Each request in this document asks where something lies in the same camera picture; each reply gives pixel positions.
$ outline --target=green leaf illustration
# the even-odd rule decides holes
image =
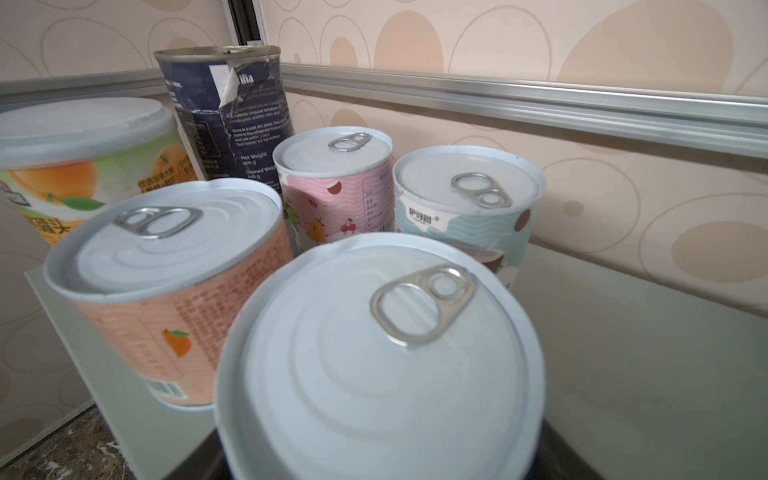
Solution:
[[[104,206],[104,204],[98,200],[94,200],[92,198],[86,198],[86,197],[67,197],[67,198],[60,198],[60,202],[62,202],[67,207],[70,207],[72,210],[82,210],[85,212],[90,212],[91,210],[97,210],[98,208],[101,208]]]

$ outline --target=pull ring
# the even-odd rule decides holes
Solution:
[[[187,218],[177,223],[176,225],[173,225],[167,230],[156,233],[149,233],[149,226],[152,224],[152,222],[174,212],[184,212],[187,214]],[[137,215],[144,215],[144,218],[135,222],[128,222],[131,217],[135,217]],[[129,231],[133,235],[144,238],[146,240],[158,240],[160,238],[170,237],[174,233],[181,232],[183,229],[189,227],[202,215],[203,211],[197,208],[139,207],[119,215],[114,220],[112,220],[112,223],[122,228],[123,230]]]
[[[441,291],[440,280],[453,282],[449,290]],[[399,286],[410,286],[429,296],[439,312],[437,326],[423,335],[412,335],[397,328],[381,308],[382,298]],[[469,272],[456,265],[432,266],[411,273],[381,286],[371,297],[370,309],[376,322],[382,327],[387,338],[405,347],[426,345],[438,339],[456,320],[469,300],[475,295],[477,285]]]
[[[355,151],[363,145],[367,144],[370,139],[373,138],[371,134],[360,132],[358,134],[351,134],[345,137],[331,140],[328,146],[333,150],[338,151]]]
[[[464,178],[481,178],[489,183],[487,187],[478,188],[473,190],[471,188],[464,188],[458,184],[459,180]],[[466,174],[455,175],[451,179],[451,185],[464,195],[469,197],[477,205],[484,208],[506,208],[512,206],[512,199],[507,195],[501,185],[491,177],[490,175],[481,174],[479,172],[468,172]]]

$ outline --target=wallpaper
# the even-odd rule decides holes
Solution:
[[[260,0],[282,61],[768,96],[768,2]],[[768,315],[768,162],[290,92],[296,132],[367,125],[395,157],[500,148],[547,176],[531,241]]]
[[[768,2],[257,3],[289,63],[768,96]]]
[[[2,0],[0,81],[157,68],[155,50],[229,45],[225,4]]]
[[[80,412],[88,389],[24,272],[50,247],[0,202],[0,465]]]

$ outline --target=white can lid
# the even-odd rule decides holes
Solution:
[[[0,113],[0,169],[55,164],[124,150],[176,128],[150,98],[84,98]]]
[[[62,295],[90,303],[178,291],[251,254],[282,221],[281,210],[277,192],[252,180],[161,188],[73,230],[46,259],[44,275]]]
[[[278,170],[297,177],[345,177],[369,170],[392,154],[392,138],[364,127],[328,127],[294,135],[273,152]]]
[[[435,270],[445,265],[459,276]],[[438,312],[405,283],[458,292]],[[425,339],[439,315],[452,323]],[[425,342],[402,346],[386,319],[416,335],[406,343]],[[368,233],[310,250],[254,293],[214,403],[239,480],[515,480],[538,441],[544,366],[525,311],[490,270],[436,240]]]
[[[461,176],[456,181],[465,191],[453,181],[457,176]],[[413,151],[397,161],[395,179],[414,200],[430,207],[481,216],[529,208],[541,198],[547,185],[544,174],[530,162],[501,150],[472,145]],[[472,191],[485,189],[496,193],[472,195]]]

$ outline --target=tin can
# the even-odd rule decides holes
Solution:
[[[154,57],[206,178],[250,178],[279,193],[272,151],[293,135],[280,48],[178,48]]]
[[[538,167],[494,148],[452,145],[403,156],[394,175],[398,232],[450,243],[512,288],[547,187]]]
[[[292,258],[280,196],[246,179],[189,182],[127,200],[53,249],[43,275],[160,401],[210,404],[230,325]]]
[[[86,98],[0,114],[0,195],[51,246],[127,198],[191,180],[159,101]]]
[[[214,416],[236,480],[520,480],[544,375],[528,316],[490,270],[429,238],[367,233],[253,294]]]
[[[392,138],[363,127],[330,127],[274,151],[288,221],[306,251],[357,233],[391,232]]]

